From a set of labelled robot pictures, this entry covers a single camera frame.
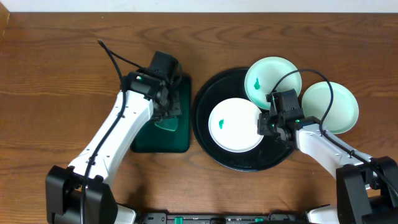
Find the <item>green scrubbing sponge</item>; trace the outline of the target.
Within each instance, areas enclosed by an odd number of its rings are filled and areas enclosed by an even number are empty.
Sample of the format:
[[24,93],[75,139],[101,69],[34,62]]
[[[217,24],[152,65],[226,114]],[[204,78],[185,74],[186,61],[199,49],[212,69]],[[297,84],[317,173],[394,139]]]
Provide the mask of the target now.
[[156,121],[155,126],[166,131],[174,132],[178,128],[178,118],[165,118],[161,121]]

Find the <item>white plate with green stain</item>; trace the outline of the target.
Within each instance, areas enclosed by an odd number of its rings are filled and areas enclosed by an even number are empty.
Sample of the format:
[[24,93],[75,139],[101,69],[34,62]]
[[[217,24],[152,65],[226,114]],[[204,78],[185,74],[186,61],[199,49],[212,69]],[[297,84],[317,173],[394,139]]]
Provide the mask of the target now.
[[257,133],[260,113],[260,109],[249,100],[223,100],[213,108],[208,119],[212,140],[228,152],[243,153],[254,149],[263,139]]

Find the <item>mint green plate with stain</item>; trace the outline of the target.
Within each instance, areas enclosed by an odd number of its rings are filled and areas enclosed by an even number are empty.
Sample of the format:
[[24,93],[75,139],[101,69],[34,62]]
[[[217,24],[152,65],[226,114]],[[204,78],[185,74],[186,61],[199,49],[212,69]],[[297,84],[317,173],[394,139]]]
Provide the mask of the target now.
[[[324,129],[333,134],[349,131],[359,118],[359,106],[356,98],[346,87],[331,82],[333,103],[324,120]],[[330,89],[327,82],[319,82],[309,87],[302,98],[302,108],[306,117],[322,119],[330,104]]]

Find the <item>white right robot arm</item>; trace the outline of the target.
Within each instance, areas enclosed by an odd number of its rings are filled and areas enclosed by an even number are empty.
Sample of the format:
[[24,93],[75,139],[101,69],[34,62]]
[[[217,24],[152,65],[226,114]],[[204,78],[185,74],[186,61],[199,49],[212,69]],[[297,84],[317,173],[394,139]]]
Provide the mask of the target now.
[[314,117],[261,113],[260,135],[272,136],[315,159],[336,180],[337,204],[306,212],[310,223],[397,223],[397,162],[360,152]]

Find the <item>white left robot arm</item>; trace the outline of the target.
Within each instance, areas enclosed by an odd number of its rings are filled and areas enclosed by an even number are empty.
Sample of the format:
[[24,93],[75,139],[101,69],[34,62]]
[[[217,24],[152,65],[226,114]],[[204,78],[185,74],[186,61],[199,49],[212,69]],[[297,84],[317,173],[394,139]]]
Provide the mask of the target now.
[[111,192],[120,163],[149,121],[186,116],[181,109],[184,75],[173,80],[157,71],[121,77],[121,91],[109,116],[89,145],[66,169],[53,166],[46,176],[49,223],[134,223],[137,214],[118,204]]

